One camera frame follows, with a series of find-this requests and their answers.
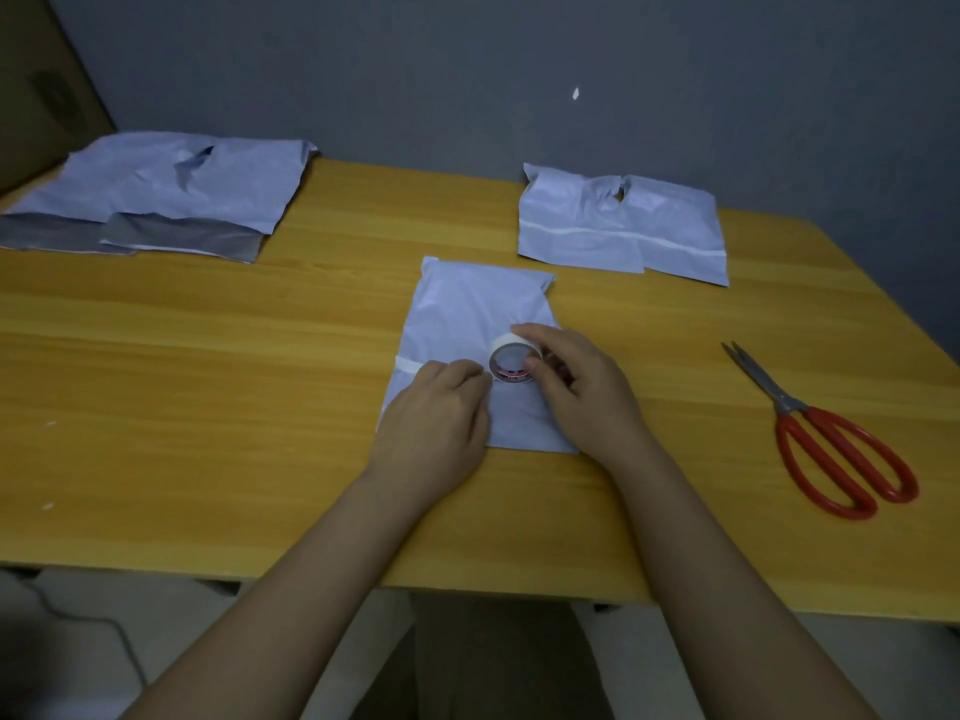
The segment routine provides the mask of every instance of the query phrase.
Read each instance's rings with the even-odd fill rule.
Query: cable
[[[129,661],[130,666],[133,667],[133,671],[136,673],[137,681],[140,684],[140,690],[142,691],[147,689],[147,685],[149,685],[149,682],[147,681],[147,673],[143,671],[143,665],[140,664],[137,652],[134,651],[134,644],[130,641],[130,636],[127,634],[127,630],[123,628],[123,625],[119,621],[107,616],[80,616],[78,614],[62,611],[50,602],[50,597],[47,596],[46,591],[44,591],[38,585],[31,582],[29,579],[24,578],[23,576],[18,576],[17,574],[13,575],[20,586],[22,586],[24,589],[30,590],[36,595],[36,598],[40,602],[40,606],[42,607],[43,611],[51,617],[61,619],[63,621],[90,622],[94,624],[109,625],[114,632],[116,632],[117,637],[120,640],[120,644],[123,645],[123,651],[126,655],[126,659]]]

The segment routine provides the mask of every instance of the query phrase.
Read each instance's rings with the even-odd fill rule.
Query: scissors
[[[817,440],[793,416],[794,412],[801,412],[806,420],[823,435],[823,438],[833,445],[837,452],[843,455],[857,472],[863,475],[870,487],[884,500],[891,503],[909,503],[920,494],[920,487],[913,472],[906,462],[886,444],[863,427],[848,421],[844,417],[832,411],[810,407],[800,399],[788,394],[777,385],[777,382],[770,378],[770,374],[764,371],[749,353],[735,342],[732,341],[731,345],[723,343],[722,346],[740,369],[746,372],[756,382],[756,385],[767,393],[770,399],[774,400],[776,446],[779,447],[780,456],[783,458],[786,470],[790,473],[794,482],[797,483],[797,487],[816,505],[828,513],[834,514],[834,516],[848,520],[868,520],[877,512],[877,500],[874,499],[874,496],[855,482],[854,478],[837,463],[836,459],[820,446]],[[840,429],[858,438],[860,442],[871,447],[882,457],[899,478],[902,488],[897,490],[894,485],[887,482],[881,472],[840,432]],[[794,457],[788,437],[793,437],[803,451],[813,458],[813,461],[826,473],[827,477],[853,501],[853,507],[841,505],[831,500],[814,487],[813,483],[810,483],[807,475],[800,469],[797,458]]]

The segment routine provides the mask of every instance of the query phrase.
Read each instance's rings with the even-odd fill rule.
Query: red scissors handle
[[[917,478],[910,470],[910,467],[907,466],[906,462],[904,462],[896,452],[890,449],[890,447],[863,429],[863,427],[832,411],[817,409],[816,407],[807,407],[803,411],[803,415],[806,417],[806,420],[823,435],[823,438],[833,445],[833,447],[844,456],[844,459],[853,465],[857,472],[863,475],[864,479],[870,484],[870,487],[884,500],[892,503],[908,503],[920,494]],[[882,473],[870,462],[870,459],[867,459],[846,436],[841,434],[838,427],[850,435],[857,437],[858,440],[871,447],[880,455],[899,478],[901,489],[896,489],[893,484],[889,483]],[[797,458],[794,457],[793,450],[790,448],[790,436],[797,441],[804,452],[813,458],[813,461],[826,473],[827,477],[853,501],[852,508],[831,500],[814,487],[813,483],[810,483],[807,475],[800,469]],[[780,414],[776,418],[776,444],[786,464],[787,472],[793,477],[794,482],[797,483],[797,486],[810,500],[825,511],[834,514],[834,516],[850,520],[867,520],[877,512],[877,501],[874,497],[860,486],[860,484],[817,443],[794,416],[790,414]]]

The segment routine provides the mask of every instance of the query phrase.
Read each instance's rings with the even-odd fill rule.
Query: wooden table
[[[363,467],[429,254],[557,274],[560,323],[615,356],[792,608],[960,620],[960,369],[856,265],[808,222],[735,211],[728,289],[541,265],[516,254],[521,192],[316,160],[255,265],[0,251],[0,561],[263,573]],[[866,523],[815,508],[728,339],[894,447],[918,501]],[[604,474],[502,449],[385,584],[650,599]]]

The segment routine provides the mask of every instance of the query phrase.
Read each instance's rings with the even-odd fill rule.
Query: adhesive tape
[[[530,381],[534,375],[523,365],[528,356],[544,358],[544,354],[533,341],[506,333],[497,338],[489,348],[489,372],[494,379],[508,384]]]

